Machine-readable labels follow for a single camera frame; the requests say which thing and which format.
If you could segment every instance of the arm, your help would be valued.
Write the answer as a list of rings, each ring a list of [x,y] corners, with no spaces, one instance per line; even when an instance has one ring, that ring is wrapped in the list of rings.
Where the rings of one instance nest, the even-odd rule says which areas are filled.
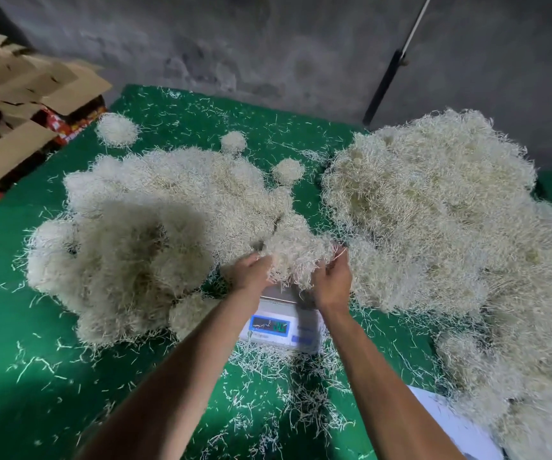
[[[314,294],[331,333],[367,435],[383,460],[465,460],[415,395],[350,316],[352,275],[348,252],[338,251],[331,264],[319,265]]]
[[[268,284],[271,257],[233,268],[234,287],[114,411],[76,460],[178,460],[184,453],[242,327]]]

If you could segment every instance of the digital scale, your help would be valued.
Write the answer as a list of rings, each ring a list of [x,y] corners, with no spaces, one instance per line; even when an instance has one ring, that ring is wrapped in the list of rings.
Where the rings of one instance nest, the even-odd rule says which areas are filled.
[[[259,309],[239,339],[315,354],[321,348],[323,326],[323,317],[308,294],[274,285],[263,291]]]

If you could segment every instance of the gray wall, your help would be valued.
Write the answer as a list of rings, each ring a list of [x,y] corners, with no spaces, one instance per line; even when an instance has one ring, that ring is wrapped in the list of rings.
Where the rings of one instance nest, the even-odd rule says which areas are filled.
[[[0,0],[43,53],[116,83],[360,123],[423,0]],[[552,0],[433,0],[373,127],[476,108],[552,158]]]

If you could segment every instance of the green mat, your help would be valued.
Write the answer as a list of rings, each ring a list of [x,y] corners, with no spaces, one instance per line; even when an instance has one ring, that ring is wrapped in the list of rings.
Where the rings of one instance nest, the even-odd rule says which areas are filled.
[[[356,130],[232,100],[141,86],[128,86],[112,108],[142,125],[135,152],[191,145],[217,150],[220,136],[239,130],[248,140],[245,155],[263,170],[284,157],[303,160],[308,170],[294,188],[294,208],[314,228],[326,223],[319,210],[321,169],[296,149],[333,154],[350,143]],[[101,146],[89,128],[0,201],[0,459],[71,458],[172,345],[164,334],[139,347],[119,345],[91,358],[78,346],[76,317],[49,297],[23,287],[21,255],[27,234],[62,210],[64,174],[86,170],[101,153],[124,152]],[[426,331],[377,311],[367,323],[377,329],[374,342],[405,382],[432,389],[434,367]],[[419,372],[425,376],[416,377]],[[349,393],[329,389],[336,409],[350,420],[343,431],[333,431],[325,439],[316,436],[313,426],[307,431],[292,429],[291,421],[298,415],[282,411],[276,396],[278,388],[286,391],[290,382],[288,377],[249,379],[239,366],[227,364],[186,458],[375,458]],[[312,378],[303,384],[311,391],[322,387]],[[235,417],[244,418],[248,428],[235,431]],[[262,433],[277,433],[281,450],[274,444],[261,445]]]

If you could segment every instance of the left hand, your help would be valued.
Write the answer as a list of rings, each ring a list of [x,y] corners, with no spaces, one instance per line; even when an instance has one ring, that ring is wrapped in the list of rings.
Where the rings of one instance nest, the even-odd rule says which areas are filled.
[[[255,252],[240,258],[229,271],[234,285],[233,290],[243,290],[257,297],[260,296],[263,289],[274,284],[268,278],[271,267],[272,257],[270,255],[262,257]]]

